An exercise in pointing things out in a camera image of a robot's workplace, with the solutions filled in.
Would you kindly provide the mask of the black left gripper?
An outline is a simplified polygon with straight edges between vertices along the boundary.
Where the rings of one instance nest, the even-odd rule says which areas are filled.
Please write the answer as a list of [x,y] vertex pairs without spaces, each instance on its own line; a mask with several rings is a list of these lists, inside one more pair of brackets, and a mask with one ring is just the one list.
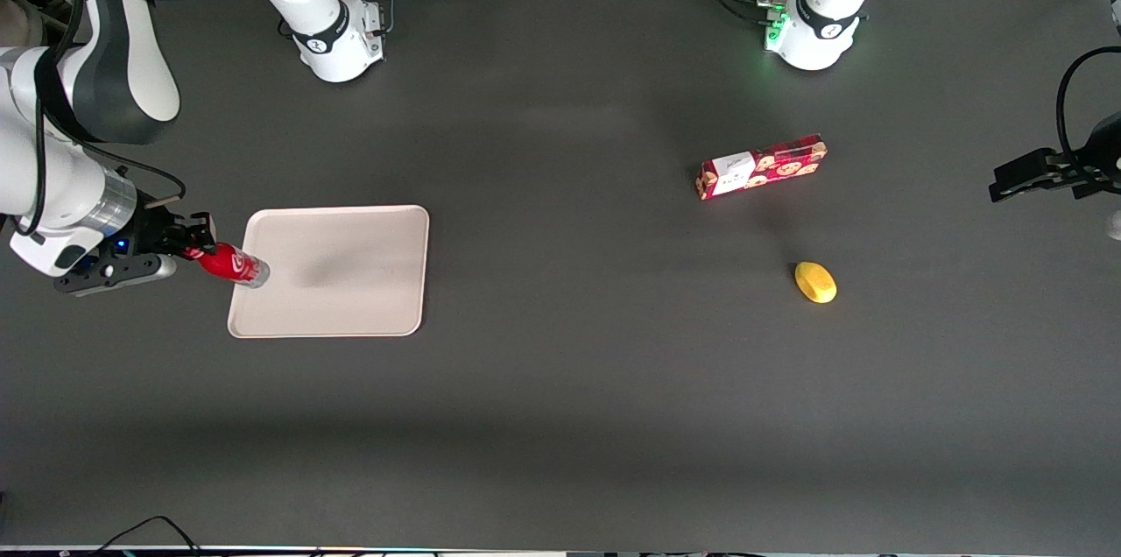
[[[1060,148],[1071,159],[1074,171],[1071,178],[1074,197],[1108,193],[1120,194],[1120,113],[1106,117],[1090,131],[1088,142],[1077,150],[1071,149],[1068,134],[1060,130]],[[1010,163],[998,166],[994,182],[989,185],[992,203],[1008,201],[1013,195],[1032,191],[1055,191],[1068,185],[1062,174],[1066,163],[1050,147],[1040,147]]]

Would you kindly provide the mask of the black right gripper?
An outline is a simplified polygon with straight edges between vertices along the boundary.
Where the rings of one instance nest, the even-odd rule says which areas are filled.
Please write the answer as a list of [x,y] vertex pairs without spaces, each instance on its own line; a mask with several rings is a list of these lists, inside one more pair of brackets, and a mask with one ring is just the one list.
[[157,256],[164,264],[177,267],[169,236],[177,244],[175,254],[188,261],[211,254],[211,244],[217,243],[214,219],[209,211],[180,217],[168,206],[140,207],[123,229],[104,238],[96,249],[96,261],[103,263],[123,257]]

